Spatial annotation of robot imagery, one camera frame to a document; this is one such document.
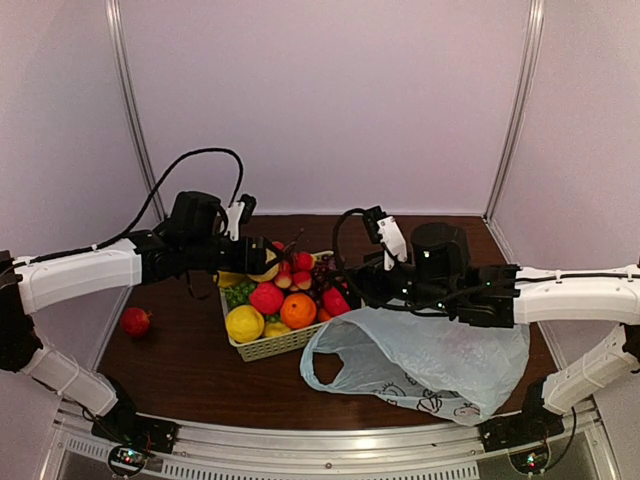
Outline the red lychee bunch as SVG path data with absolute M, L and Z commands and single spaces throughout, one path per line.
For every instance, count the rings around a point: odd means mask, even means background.
M 312 287 L 312 270 L 315 267 L 316 258 L 309 252 L 297 249 L 303 234 L 304 230 L 301 229 L 288 244 L 280 241 L 273 242 L 273 246 L 282 254 L 273 283 L 283 291 L 309 291 Z

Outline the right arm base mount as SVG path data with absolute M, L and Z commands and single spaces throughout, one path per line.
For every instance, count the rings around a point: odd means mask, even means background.
M 540 475 L 551 466 L 548 441 L 565 431 L 563 416 L 543 406 L 543 384 L 540 380 L 527 388 L 519 413 L 479 425 L 484 451 L 507 450 L 511 466 L 528 476 Z

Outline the dark red fruit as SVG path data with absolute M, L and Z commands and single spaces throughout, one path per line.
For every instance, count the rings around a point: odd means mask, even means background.
M 149 332 L 151 319 L 151 312 L 138 307 L 129 307 L 122 312 L 119 325 L 130 338 L 140 339 Z

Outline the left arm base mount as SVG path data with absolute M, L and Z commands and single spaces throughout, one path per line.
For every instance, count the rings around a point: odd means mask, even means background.
M 94 436 L 115 443 L 107 455 L 107 466 L 117 477 L 138 475 L 155 453 L 171 454 L 179 426 L 176 422 L 138 413 L 133 399 L 114 378 L 106 381 L 115 389 L 117 402 L 104 416 L 83 409 L 83 417 L 92 423 Z

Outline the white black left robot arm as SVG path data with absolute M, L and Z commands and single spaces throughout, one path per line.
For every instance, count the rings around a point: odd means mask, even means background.
M 62 256 L 14 260 L 2 252 L 2 370 L 25 374 L 91 414 L 105 416 L 106 429 L 121 443 L 137 442 L 144 424 L 123 406 L 124 394 L 40 339 L 32 316 L 76 297 L 153 284 L 192 271 L 264 274 L 283 254 L 264 237 L 242 235 L 255 206 L 250 195 L 223 207 L 215 196 L 181 192 L 169 217 L 152 230 L 126 233 L 104 246 Z

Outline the light blue plastic bag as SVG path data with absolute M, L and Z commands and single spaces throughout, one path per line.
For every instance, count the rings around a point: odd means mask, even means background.
M 490 419 L 529 360 L 530 331 L 364 307 L 325 323 L 303 350 L 300 374 L 317 390 L 372 395 L 460 425 Z

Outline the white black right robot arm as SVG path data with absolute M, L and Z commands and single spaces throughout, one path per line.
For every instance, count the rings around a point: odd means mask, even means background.
M 564 369 L 528 388 L 513 419 L 519 440 L 535 440 L 551 415 L 639 370 L 639 268 L 543 270 L 516 264 L 474 267 L 465 231 L 447 223 L 404 237 L 390 219 L 369 222 L 382 251 L 348 269 L 350 290 L 370 306 L 444 316 L 471 326 L 513 328 L 546 321 L 605 321 L 613 330 Z

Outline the beige perforated plastic basket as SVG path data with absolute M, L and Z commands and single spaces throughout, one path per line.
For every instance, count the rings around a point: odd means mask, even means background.
M 330 252 L 331 251 L 324 251 L 324 252 L 314 253 L 312 255 L 315 256 L 315 255 L 330 253 Z M 278 265 L 276 265 L 274 268 L 272 268 L 269 272 L 265 274 L 253 275 L 253 276 L 247 275 L 247 276 L 250 279 L 250 281 L 256 282 L 258 285 L 264 282 L 273 283 L 273 279 L 277 275 L 277 271 L 278 271 Z M 341 294 L 347 301 L 347 298 L 346 298 L 346 294 L 348 293 L 347 284 L 345 286 L 338 285 L 335 288 L 337 288 L 341 292 Z M 220 290 L 221 304 L 222 304 L 224 324 L 225 324 L 225 318 L 231 310 L 227 307 L 226 300 L 224 299 L 224 296 L 221 294 L 222 289 L 219 288 L 219 290 Z M 307 295 L 307 291 L 289 292 L 289 291 L 282 290 L 282 292 L 284 294 L 284 300 L 286 297 L 294 293 L 304 293 Z M 264 317 L 265 326 L 268 323 L 282 322 L 280 317 L 280 311 L 274 315 L 264 315 L 264 314 L 262 315 Z M 320 326 L 332 320 L 333 318 L 334 317 L 331 317 L 327 313 L 327 311 L 324 309 L 324 306 L 322 308 L 317 307 L 316 319 L 311 326 L 303 329 L 298 329 L 298 330 L 291 329 L 291 332 L 286 335 L 281 335 L 274 338 L 264 338 L 262 333 L 262 335 L 257 340 L 248 342 L 248 343 L 243 343 L 243 344 L 235 342 L 228 336 L 228 334 L 227 334 L 227 337 L 230 344 L 234 348 L 236 348 L 241 358 L 246 362 L 251 362 L 251 361 L 260 360 L 260 359 L 272 357 L 278 354 L 303 348 L 309 342 L 311 337 L 319 330 Z

